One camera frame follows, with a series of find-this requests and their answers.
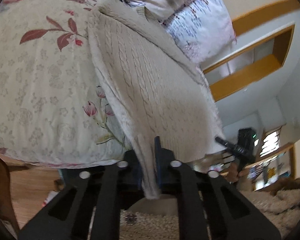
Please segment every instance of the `hand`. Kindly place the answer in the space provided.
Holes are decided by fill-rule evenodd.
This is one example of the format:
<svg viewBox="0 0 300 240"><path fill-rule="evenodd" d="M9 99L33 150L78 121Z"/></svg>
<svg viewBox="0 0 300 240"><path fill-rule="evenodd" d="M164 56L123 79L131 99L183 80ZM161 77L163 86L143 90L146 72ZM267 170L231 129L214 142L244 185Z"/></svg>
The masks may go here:
<svg viewBox="0 0 300 240"><path fill-rule="evenodd" d="M229 173L226 177L226 179L229 182L235 183L239 180L240 177L247 176L249 174L249 169L240 171L239 173L237 169L238 169L238 165L235 162L231 162L229 166Z"/></svg>

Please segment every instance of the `walkie-talkie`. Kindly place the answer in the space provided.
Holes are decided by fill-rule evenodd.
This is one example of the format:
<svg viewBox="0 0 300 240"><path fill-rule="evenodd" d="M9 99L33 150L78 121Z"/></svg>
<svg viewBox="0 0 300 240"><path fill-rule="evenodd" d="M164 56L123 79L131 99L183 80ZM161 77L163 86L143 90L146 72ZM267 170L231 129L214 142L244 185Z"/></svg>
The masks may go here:
<svg viewBox="0 0 300 240"><path fill-rule="evenodd" d="M215 140L217 143L226 147L226 150L229 153L240 160L238 166L238 172L240 172L247 164L255 162L255 156L253 155L255 137L255 130L253 130L252 128L245 128L238 131L237 144L233 144L227 140L223 140L220 137L216 137Z"/></svg>

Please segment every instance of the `wooden floor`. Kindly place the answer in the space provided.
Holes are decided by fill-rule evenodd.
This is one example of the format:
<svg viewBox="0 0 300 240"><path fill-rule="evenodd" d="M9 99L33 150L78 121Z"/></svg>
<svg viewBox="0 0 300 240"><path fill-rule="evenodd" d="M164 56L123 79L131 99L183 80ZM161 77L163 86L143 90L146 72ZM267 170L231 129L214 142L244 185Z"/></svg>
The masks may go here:
<svg viewBox="0 0 300 240"><path fill-rule="evenodd" d="M26 171L14 171L11 177L11 197L17 221L22 228L42 208L42 202L53 191L56 169L33 166Z"/></svg>

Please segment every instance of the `white round knob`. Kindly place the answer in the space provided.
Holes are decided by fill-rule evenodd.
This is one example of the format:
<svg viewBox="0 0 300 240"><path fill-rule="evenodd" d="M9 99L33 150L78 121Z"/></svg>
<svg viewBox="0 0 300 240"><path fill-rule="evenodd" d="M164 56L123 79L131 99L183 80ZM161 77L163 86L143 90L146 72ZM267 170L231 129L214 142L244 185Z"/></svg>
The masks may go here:
<svg viewBox="0 0 300 240"><path fill-rule="evenodd" d="M128 162L126 162L126 161L120 161L120 162L117 163L117 166L119 168L125 168L125 167L128 166Z"/></svg>
<svg viewBox="0 0 300 240"><path fill-rule="evenodd" d="M217 178L217 177L219 177L219 173L216 172L216 171L209 171L208 175L209 175L210 178Z"/></svg>
<svg viewBox="0 0 300 240"><path fill-rule="evenodd" d="M176 168L176 167L180 167L182 165L182 162L175 160L175 161L170 162L170 165L172 167Z"/></svg>
<svg viewBox="0 0 300 240"><path fill-rule="evenodd" d="M88 172L88 171L82 171L82 172L80 172L79 177L81 179L87 179L87 178L90 177L90 172Z"/></svg>

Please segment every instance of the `black bracket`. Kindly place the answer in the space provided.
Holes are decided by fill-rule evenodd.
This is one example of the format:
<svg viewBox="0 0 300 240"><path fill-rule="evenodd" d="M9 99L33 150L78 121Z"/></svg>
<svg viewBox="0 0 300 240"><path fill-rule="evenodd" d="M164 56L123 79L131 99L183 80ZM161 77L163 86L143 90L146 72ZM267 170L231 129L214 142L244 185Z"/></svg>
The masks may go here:
<svg viewBox="0 0 300 240"><path fill-rule="evenodd" d="M184 240L279 240L277 228L215 171L198 173L155 139L157 182L178 200ZM80 173L20 231L19 240L119 239L120 209L143 198L134 151L124 161Z"/></svg>

